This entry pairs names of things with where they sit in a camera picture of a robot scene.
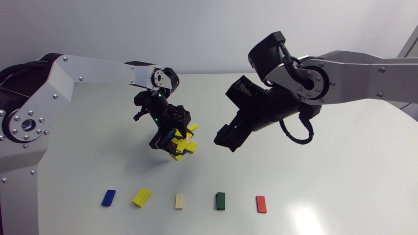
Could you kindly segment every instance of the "natural wooden block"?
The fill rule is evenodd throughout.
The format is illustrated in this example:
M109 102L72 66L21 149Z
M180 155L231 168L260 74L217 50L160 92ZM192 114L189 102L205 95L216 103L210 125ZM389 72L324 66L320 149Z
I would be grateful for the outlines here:
M184 201L184 194L178 193L176 194L176 209L183 209L183 201Z

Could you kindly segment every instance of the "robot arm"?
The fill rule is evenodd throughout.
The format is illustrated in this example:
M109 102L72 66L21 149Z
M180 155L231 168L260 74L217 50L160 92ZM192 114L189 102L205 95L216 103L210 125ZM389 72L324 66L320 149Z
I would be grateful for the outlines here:
M38 234L37 165L48 148L50 124L71 100L75 82L126 83L146 88L135 98L158 132L154 149L176 153L167 135L186 136L190 113L168 104L179 85L170 68L138 61L125 64L47 54L0 72L0 234Z
M224 125L214 142L235 151L252 131L279 122L294 142L307 144L314 135L309 122L321 105L366 98L418 103L418 58L382 59L363 53L333 51L318 57L294 58L281 32L270 34L249 53L248 59L269 90L245 76L226 95L237 105L237 116ZM294 138L283 119L295 114L309 131L305 140Z

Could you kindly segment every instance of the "metal frame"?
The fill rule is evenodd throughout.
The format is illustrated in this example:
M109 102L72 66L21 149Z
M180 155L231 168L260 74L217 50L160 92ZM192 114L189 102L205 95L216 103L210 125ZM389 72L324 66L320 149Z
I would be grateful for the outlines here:
M1 110L0 123L8 117L9 140L0 129L0 212L4 235L38 234L36 170L48 148L49 125L71 101L75 82L126 83L150 90L171 89L171 80L159 65L128 64L62 55L47 81L11 115ZM36 128L24 131L22 123L33 120Z

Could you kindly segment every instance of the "blue wooden block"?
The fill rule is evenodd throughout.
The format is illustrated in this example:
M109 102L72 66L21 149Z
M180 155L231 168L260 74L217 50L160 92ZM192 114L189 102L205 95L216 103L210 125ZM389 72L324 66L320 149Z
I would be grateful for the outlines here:
M116 190L108 190L106 195L103 198L102 206L110 207L113 201L113 197L115 196Z

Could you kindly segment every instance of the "green wooden block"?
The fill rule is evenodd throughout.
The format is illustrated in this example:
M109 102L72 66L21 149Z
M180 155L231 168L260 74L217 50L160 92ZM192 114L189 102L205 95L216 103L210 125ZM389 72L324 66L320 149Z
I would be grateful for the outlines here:
M216 210L225 210L225 193L216 194Z

